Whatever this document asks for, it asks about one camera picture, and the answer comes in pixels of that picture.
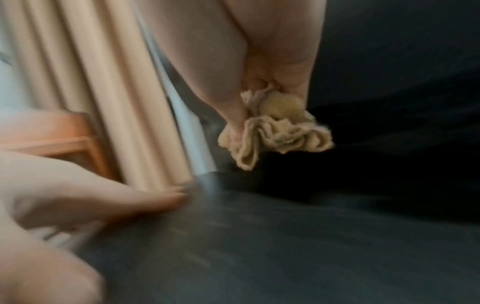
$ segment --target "wooden furniture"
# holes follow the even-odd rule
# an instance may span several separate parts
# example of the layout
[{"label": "wooden furniture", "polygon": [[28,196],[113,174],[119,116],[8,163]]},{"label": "wooden furniture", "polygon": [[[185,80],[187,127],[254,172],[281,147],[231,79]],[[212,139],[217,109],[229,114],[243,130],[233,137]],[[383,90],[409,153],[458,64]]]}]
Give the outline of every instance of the wooden furniture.
[{"label": "wooden furniture", "polygon": [[66,111],[0,111],[0,149],[37,156],[83,153],[95,173],[112,178],[87,115]]}]

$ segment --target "curtain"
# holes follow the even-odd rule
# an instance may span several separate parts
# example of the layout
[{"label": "curtain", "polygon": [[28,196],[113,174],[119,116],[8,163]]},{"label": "curtain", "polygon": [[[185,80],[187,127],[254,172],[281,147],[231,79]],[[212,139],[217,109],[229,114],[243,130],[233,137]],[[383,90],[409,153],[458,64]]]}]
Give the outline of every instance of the curtain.
[{"label": "curtain", "polygon": [[177,127],[129,0],[2,0],[40,108],[88,113],[125,182],[191,179]]}]

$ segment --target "crumpled cloth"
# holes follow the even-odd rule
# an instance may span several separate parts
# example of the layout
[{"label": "crumpled cloth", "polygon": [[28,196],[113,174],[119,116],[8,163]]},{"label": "crumpled cloth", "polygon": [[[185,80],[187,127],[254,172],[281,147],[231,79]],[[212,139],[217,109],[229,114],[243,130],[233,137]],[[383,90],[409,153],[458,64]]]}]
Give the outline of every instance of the crumpled cloth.
[{"label": "crumpled cloth", "polygon": [[228,126],[218,138],[218,144],[230,151],[239,168],[253,170],[262,151],[317,153],[334,147],[330,130],[317,124],[297,96],[280,93],[272,86],[241,96],[251,117],[245,121],[240,144],[230,141]]}]

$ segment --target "beige curtain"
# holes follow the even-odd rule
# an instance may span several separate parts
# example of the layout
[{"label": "beige curtain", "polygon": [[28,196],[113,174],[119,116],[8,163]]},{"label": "beige curtain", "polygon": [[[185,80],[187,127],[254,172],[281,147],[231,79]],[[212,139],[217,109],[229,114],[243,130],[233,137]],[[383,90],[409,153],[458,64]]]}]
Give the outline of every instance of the beige curtain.
[{"label": "beige curtain", "polygon": [[103,125],[131,186],[161,191],[191,179],[129,0],[2,1],[39,107]]}]

